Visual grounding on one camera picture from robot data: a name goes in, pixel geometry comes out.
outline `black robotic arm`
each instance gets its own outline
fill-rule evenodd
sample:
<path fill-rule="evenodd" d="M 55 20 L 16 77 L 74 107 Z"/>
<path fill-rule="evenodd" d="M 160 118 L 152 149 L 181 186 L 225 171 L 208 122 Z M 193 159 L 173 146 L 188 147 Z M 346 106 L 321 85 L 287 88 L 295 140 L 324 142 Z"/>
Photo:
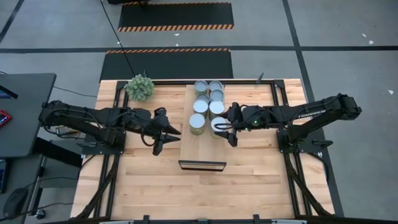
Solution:
<path fill-rule="evenodd" d="M 324 127 L 336 120 L 352 120 L 362 112 L 354 98 L 338 94 L 320 101 L 298 106 L 239 106 L 233 103 L 228 111 L 221 116 L 229 124 L 216 124 L 218 129 L 231 129 L 232 132 L 220 131 L 215 134 L 228 139 L 236 147 L 238 139 L 236 131 L 251 131 L 253 129 L 278 128 L 286 144 L 300 144 L 311 132 Z M 303 125 L 293 125 L 293 121 L 313 116 L 313 119 Z"/>
<path fill-rule="evenodd" d="M 155 110 L 151 113 L 142 108 L 104 108 L 95 110 L 72 106 L 61 101 L 43 104 L 39 120 L 44 129 L 52 134 L 52 126 L 64 125 L 93 136 L 99 143 L 109 148 L 124 148 L 126 131 L 141 135 L 146 146 L 153 146 L 153 155 L 158 156 L 163 144 L 179 141 L 179 138 L 169 134 L 181 134 L 173 128 L 166 117 L 166 109 Z M 148 144 L 144 136 L 154 139 L 153 144 Z"/>

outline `gray concrete floor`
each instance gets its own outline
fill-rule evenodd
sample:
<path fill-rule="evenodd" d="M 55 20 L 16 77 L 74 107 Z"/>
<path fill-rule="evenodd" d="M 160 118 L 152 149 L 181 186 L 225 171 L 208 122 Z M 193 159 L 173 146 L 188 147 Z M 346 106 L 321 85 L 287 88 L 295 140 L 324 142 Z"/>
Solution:
<path fill-rule="evenodd" d="M 17 2 L 0 1 L 0 30 Z M 293 46 L 282 0 L 231 2 L 233 30 L 119 36 L 125 47 Z M 398 1 L 289 0 L 289 4 L 302 46 L 398 44 Z M 105 6 L 116 25 L 121 6 Z M 25 0 L 0 50 L 117 46 L 99 0 Z M 326 138 L 335 142 L 329 152 L 345 216 L 398 220 L 398 52 L 304 52 L 303 56 L 315 99 L 347 93 L 363 109 L 355 121 L 338 121 L 324 129 Z M 302 77 L 294 51 L 235 50 L 231 58 L 235 78 L 257 78 L 261 72 L 264 78 Z M 57 86 L 95 95 L 103 60 L 104 53 L 0 54 L 0 71 L 53 72 L 58 75 Z M 96 101 L 60 90 L 53 91 L 51 100 L 87 107 Z M 43 132 L 39 135 L 54 138 Z M 73 188 L 50 189 L 41 204 L 71 202 L 73 197 Z M 70 207 L 53 207 L 48 212 L 42 222 L 67 219 Z M 27 223 L 37 220 L 29 218 Z"/>

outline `red object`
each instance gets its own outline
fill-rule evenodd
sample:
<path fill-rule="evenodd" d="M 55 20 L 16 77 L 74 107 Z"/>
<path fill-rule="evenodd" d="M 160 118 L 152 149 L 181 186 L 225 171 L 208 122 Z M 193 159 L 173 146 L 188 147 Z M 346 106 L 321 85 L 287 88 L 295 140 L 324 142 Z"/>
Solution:
<path fill-rule="evenodd" d="M 9 120 L 11 120 L 11 116 L 5 111 L 0 110 L 0 127 L 5 125 Z"/>

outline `can lid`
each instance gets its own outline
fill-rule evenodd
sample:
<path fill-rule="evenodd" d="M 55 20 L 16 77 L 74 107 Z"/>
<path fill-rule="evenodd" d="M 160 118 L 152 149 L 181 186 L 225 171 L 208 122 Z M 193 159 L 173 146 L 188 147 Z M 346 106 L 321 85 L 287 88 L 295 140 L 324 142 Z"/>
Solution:
<path fill-rule="evenodd" d="M 206 94 L 199 95 L 197 100 L 204 100 L 206 103 L 209 103 L 209 97 Z"/>
<path fill-rule="evenodd" d="M 221 114 L 222 112 L 224 112 L 224 109 L 225 109 L 224 103 L 222 101 L 218 101 L 218 100 L 212 101 L 210 103 L 209 108 L 210 108 L 210 111 L 213 112 L 214 114 Z"/>
<path fill-rule="evenodd" d="M 193 114 L 189 118 L 189 125 L 193 128 L 201 128 L 205 125 L 206 119 L 202 114 Z"/>
<path fill-rule="evenodd" d="M 224 99 L 224 93 L 221 90 L 214 90 L 210 93 L 210 98 L 212 100 L 219 100 L 223 101 Z"/>
<path fill-rule="evenodd" d="M 214 125 L 216 125 L 216 124 L 225 124 L 225 123 L 226 123 L 226 121 L 225 121 L 224 118 L 222 118 L 222 117 L 215 117 L 215 118 L 213 118 L 213 119 L 211 120 L 211 128 L 213 129 L 213 131 L 226 131 L 226 130 L 221 130 L 221 129 L 218 129 L 218 128 L 214 127 Z"/>
<path fill-rule="evenodd" d="M 209 105 L 204 100 L 195 100 L 193 109 L 198 113 L 203 113 L 209 108 Z"/>
<path fill-rule="evenodd" d="M 219 81 L 211 81 L 209 84 L 209 89 L 211 91 L 213 90 L 222 90 L 223 89 L 223 85 L 219 82 Z"/>
<path fill-rule="evenodd" d="M 198 80 L 195 82 L 195 89 L 198 91 L 206 91 L 207 90 L 207 82 L 204 80 Z"/>

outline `monitor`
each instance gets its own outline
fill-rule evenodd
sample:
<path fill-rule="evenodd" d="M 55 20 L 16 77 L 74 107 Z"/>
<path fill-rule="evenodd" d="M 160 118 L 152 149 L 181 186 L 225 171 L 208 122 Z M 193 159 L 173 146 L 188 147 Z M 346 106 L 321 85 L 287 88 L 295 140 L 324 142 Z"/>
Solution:
<path fill-rule="evenodd" d="M 0 85 L 0 99 L 16 99 L 18 95 Z"/>

